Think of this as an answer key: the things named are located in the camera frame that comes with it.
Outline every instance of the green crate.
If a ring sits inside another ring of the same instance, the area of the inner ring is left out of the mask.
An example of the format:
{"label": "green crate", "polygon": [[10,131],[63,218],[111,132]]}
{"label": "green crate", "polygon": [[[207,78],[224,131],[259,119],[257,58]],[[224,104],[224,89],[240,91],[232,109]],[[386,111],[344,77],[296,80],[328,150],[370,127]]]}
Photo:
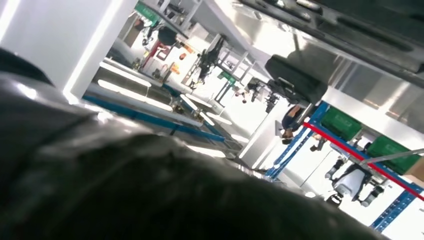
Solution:
{"label": "green crate", "polygon": [[321,125],[345,141],[352,140],[362,129],[359,121],[334,107],[325,113]]}
{"label": "green crate", "polygon": [[[399,154],[410,151],[408,148],[391,140],[386,136],[379,136],[369,146],[367,153],[372,158],[378,158],[387,155]],[[382,161],[381,163],[397,174],[405,174],[418,160],[419,155],[409,155],[398,157],[392,160]]]}

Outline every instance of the metal beam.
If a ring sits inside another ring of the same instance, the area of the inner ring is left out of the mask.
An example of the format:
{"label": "metal beam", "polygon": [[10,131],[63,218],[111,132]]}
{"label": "metal beam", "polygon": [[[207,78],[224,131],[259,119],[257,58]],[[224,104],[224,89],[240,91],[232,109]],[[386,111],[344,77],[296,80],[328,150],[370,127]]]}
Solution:
{"label": "metal beam", "polygon": [[380,156],[380,157],[365,159],[361,162],[361,164],[378,163],[378,162],[383,162],[383,161],[397,159],[397,158],[403,158],[403,157],[406,157],[406,156],[409,156],[409,155],[422,154],[422,153],[424,153],[424,148],[412,150],[412,151],[401,152],[401,153],[396,153],[396,154],[387,155],[387,156]]}
{"label": "metal beam", "polygon": [[240,67],[240,65],[243,63],[243,61],[245,60],[245,58],[247,58],[249,55],[249,52],[246,51],[244,52],[243,56],[241,56],[240,60],[237,62],[237,64],[232,68],[231,73],[233,74],[234,72],[236,72],[236,70]]}

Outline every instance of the white wall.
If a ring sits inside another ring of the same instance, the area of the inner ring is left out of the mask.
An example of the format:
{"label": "white wall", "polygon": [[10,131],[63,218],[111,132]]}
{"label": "white wall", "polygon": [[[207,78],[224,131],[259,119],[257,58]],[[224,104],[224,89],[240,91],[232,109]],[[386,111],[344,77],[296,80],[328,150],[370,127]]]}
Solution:
{"label": "white wall", "polygon": [[68,87],[81,97],[137,0],[0,2],[0,34],[7,28],[3,38],[0,35],[0,47],[37,65],[60,90],[74,73],[75,84]]}

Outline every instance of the blue metal shelf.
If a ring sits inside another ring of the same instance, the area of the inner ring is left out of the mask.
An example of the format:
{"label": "blue metal shelf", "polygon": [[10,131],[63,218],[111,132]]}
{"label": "blue metal shelf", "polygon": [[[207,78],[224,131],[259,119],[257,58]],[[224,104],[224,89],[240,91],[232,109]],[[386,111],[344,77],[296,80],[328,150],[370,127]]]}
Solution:
{"label": "blue metal shelf", "polygon": [[[322,137],[326,138],[327,140],[341,148],[343,151],[354,156],[360,161],[370,158],[368,155],[363,152],[360,152],[355,147],[349,145],[346,141],[336,136],[331,131],[321,125],[321,119],[324,116],[326,110],[328,109],[328,106],[329,105],[325,102],[321,103],[319,108],[312,115],[310,121],[308,123],[304,123],[304,127],[299,132],[299,134],[293,139],[290,145],[287,146],[281,156],[275,160],[274,166],[267,171],[267,176],[269,176],[272,180],[275,180],[281,173],[281,171],[292,160],[294,155],[300,150],[306,140],[313,134],[313,132],[320,134]],[[302,142],[293,151],[293,153],[287,159],[283,160],[284,157],[289,153],[289,151],[297,144],[297,141],[301,139],[301,136],[305,133],[307,128],[310,128],[312,131],[302,140]],[[399,197],[397,197],[397,199],[370,226],[376,229],[377,231],[382,232],[390,223],[393,222],[393,220],[397,216],[401,214],[403,210],[407,208],[407,206],[409,206],[409,204],[411,204],[411,202],[416,197],[423,200],[423,196],[420,195],[420,193],[423,191],[423,188],[414,183],[406,182],[397,173],[395,173],[394,171],[392,171],[381,163],[372,163],[369,164],[369,166],[405,189],[405,191],[403,191],[399,195]]]}

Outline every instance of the ceiling light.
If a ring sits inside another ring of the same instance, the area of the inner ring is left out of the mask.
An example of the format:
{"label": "ceiling light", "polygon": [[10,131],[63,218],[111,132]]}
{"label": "ceiling light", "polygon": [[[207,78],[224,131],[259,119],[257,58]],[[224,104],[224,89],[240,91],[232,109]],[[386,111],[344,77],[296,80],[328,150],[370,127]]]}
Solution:
{"label": "ceiling light", "polygon": [[215,126],[215,123],[208,117],[208,116],[206,116],[206,114],[204,113],[204,112],[200,112],[200,116],[202,117],[202,118],[204,118],[204,120],[208,123],[208,124],[210,124],[210,125],[212,125],[212,126]]}
{"label": "ceiling light", "polygon": [[213,114],[213,113],[211,113],[211,112],[207,112],[206,114],[207,114],[209,117],[211,117],[211,118],[213,118],[213,119],[215,119],[215,120],[218,120],[218,121],[220,121],[220,122],[223,122],[223,123],[225,123],[225,124],[228,124],[228,125],[232,125],[232,124],[233,124],[231,121],[229,121],[229,120],[227,120],[227,119],[225,119],[225,118],[222,118],[222,117],[220,117],[220,116],[218,116],[218,115],[215,115],[215,114]]}
{"label": "ceiling light", "polygon": [[108,63],[106,63],[106,62],[101,62],[100,63],[100,67],[102,67],[102,68],[104,68],[104,69],[106,69],[106,70],[109,70],[109,71],[111,71],[111,72],[113,72],[113,73],[116,73],[116,74],[118,74],[118,75],[121,75],[122,77],[124,77],[124,78],[126,78],[126,79],[129,79],[129,80],[131,80],[131,81],[134,81],[134,82],[136,82],[136,83],[139,83],[139,84],[141,84],[141,85],[143,85],[143,86],[146,86],[146,87],[148,87],[148,88],[150,88],[151,86],[152,86],[152,84],[150,83],[150,82],[148,82],[148,81],[146,81],[146,80],[143,80],[143,79],[141,79],[141,78],[139,78],[139,77],[137,77],[137,76],[134,76],[134,75],[132,75],[131,73],[128,73],[128,72],[126,72],[126,71],[124,71],[124,70],[121,70],[121,69],[119,69],[119,68],[117,68],[117,67],[115,67],[115,66],[112,66],[112,65],[110,65],[110,64],[108,64]]}
{"label": "ceiling light", "polygon": [[196,106],[196,104],[194,104],[190,99],[188,99],[185,95],[181,94],[180,97],[182,98],[182,100],[184,100],[184,102],[186,102],[190,108],[192,108],[194,111],[196,111],[198,109],[198,107]]}
{"label": "ceiling light", "polygon": [[225,154],[222,151],[198,147],[198,146],[187,146],[187,147],[189,149],[195,151],[195,152],[205,154],[205,155],[209,155],[211,157],[216,157],[216,158],[225,158],[226,157]]}
{"label": "ceiling light", "polygon": [[186,94],[185,94],[185,96],[186,96],[187,98],[189,98],[189,99],[191,99],[191,100],[195,101],[195,102],[198,102],[199,104],[203,104],[203,105],[205,105],[205,106],[206,106],[206,107],[208,107],[208,108],[212,108],[212,105],[210,105],[209,103],[207,103],[207,102],[203,101],[203,100],[202,100],[202,99],[200,99],[200,98],[197,98],[197,97],[195,97],[195,96],[193,96],[193,95],[191,95],[191,94],[188,94],[188,93],[186,93]]}
{"label": "ceiling light", "polygon": [[242,136],[239,136],[239,135],[231,134],[231,137],[233,139],[239,141],[239,142],[242,142],[242,143],[248,143],[249,142],[249,139],[242,137]]}
{"label": "ceiling light", "polygon": [[117,86],[117,85],[112,84],[110,82],[107,82],[105,80],[101,80],[100,79],[100,80],[97,81],[97,83],[102,88],[105,88],[105,89],[114,91],[116,93],[120,93],[120,94],[125,95],[127,97],[130,97],[130,98],[139,100],[141,102],[144,102],[144,103],[147,103],[147,104],[150,104],[150,105],[153,105],[155,107],[158,107],[158,108],[163,109],[163,110],[166,110],[166,111],[170,111],[170,112],[173,111],[173,109],[172,109],[172,107],[170,105],[167,105],[167,104],[162,103],[160,101],[156,101],[154,99],[145,97],[145,96],[143,96],[141,94],[138,94],[136,92],[130,91],[130,90],[125,89],[123,87]]}

